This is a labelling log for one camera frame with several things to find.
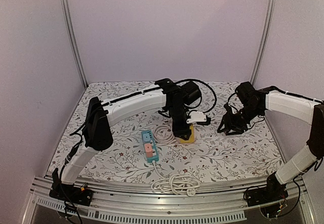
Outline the blue plug adapter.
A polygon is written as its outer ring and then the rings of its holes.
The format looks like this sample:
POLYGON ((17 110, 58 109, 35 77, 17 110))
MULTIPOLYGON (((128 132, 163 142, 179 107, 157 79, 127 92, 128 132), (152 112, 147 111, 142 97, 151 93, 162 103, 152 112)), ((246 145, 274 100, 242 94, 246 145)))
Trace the blue plug adapter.
POLYGON ((151 142, 153 138, 152 138, 151 133, 144 132, 142 134, 142 139, 144 142, 151 142))

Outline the pink plug adapter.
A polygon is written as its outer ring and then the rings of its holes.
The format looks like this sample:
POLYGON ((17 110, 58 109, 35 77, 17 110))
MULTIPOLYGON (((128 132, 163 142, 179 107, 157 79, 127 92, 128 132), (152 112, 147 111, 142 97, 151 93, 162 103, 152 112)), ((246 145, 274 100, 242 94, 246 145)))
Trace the pink plug adapter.
POLYGON ((150 143, 146 143, 146 144, 144 144, 144 149, 145 149, 146 157, 152 158, 153 157, 152 145, 150 143))

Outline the teal power strip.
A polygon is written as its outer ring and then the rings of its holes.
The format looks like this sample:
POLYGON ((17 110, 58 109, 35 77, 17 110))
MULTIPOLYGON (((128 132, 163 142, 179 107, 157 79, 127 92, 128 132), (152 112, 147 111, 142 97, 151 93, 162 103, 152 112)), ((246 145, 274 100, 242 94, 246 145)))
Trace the teal power strip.
POLYGON ((151 130, 141 131, 141 138, 144 146, 145 158, 148 163, 158 162, 159 155, 153 133, 151 130))

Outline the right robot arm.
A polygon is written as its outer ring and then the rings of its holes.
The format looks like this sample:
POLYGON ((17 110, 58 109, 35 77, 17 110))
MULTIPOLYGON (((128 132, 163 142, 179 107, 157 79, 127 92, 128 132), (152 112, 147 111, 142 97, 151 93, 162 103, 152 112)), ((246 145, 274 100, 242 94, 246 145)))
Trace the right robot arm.
POLYGON ((268 86, 256 89, 240 83, 225 102, 225 114, 217 132, 243 135, 262 120, 274 138, 284 163, 269 174, 264 187, 251 187, 245 198, 254 195, 272 202, 284 195, 287 184, 323 167, 323 100, 268 86))

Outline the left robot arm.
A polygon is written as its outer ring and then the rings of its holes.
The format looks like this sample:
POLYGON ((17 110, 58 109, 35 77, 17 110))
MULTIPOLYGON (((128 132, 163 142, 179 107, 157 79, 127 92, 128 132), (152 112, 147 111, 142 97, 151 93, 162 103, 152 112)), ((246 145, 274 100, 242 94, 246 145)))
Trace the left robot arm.
POLYGON ((196 79, 173 82, 161 79, 149 87, 114 99, 90 99, 85 121, 70 135, 78 135, 76 143, 64 160, 61 169, 52 173, 52 191, 63 200, 70 201, 75 192, 83 192, 86 187, 75 187, 80 172, 97 153, 113 144, 111 127, 139 113, 161 108, 167 112, 172 122, 172 133, 176 138, 188 140, 192 135, 191 125, 209 125, 207 112, 196 111, 190 104, 201 98, 196 79))

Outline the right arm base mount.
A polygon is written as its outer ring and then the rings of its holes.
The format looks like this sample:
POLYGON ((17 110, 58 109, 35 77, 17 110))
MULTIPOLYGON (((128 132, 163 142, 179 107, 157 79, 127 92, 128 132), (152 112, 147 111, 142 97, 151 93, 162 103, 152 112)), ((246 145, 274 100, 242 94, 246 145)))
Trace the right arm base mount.
POLYGON ((287 198, 288 196, 289 195, 285 184, 281 185, 268 183, 264 187, 248 187, 244 192, 243 199, 247 202, 247 205, 251 207, 279 201, 287 198))

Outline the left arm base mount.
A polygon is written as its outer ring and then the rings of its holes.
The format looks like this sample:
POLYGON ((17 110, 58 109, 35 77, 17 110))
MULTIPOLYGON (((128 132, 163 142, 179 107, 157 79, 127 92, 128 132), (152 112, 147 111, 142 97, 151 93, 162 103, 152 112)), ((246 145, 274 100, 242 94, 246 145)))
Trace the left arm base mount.
POLYGON ((74 186, 59 183, 52 184, 49 196, 54 199, 72 202, 73 204, 90 206, 93 198, 93 191, 85 183, 82 186, 74 186))

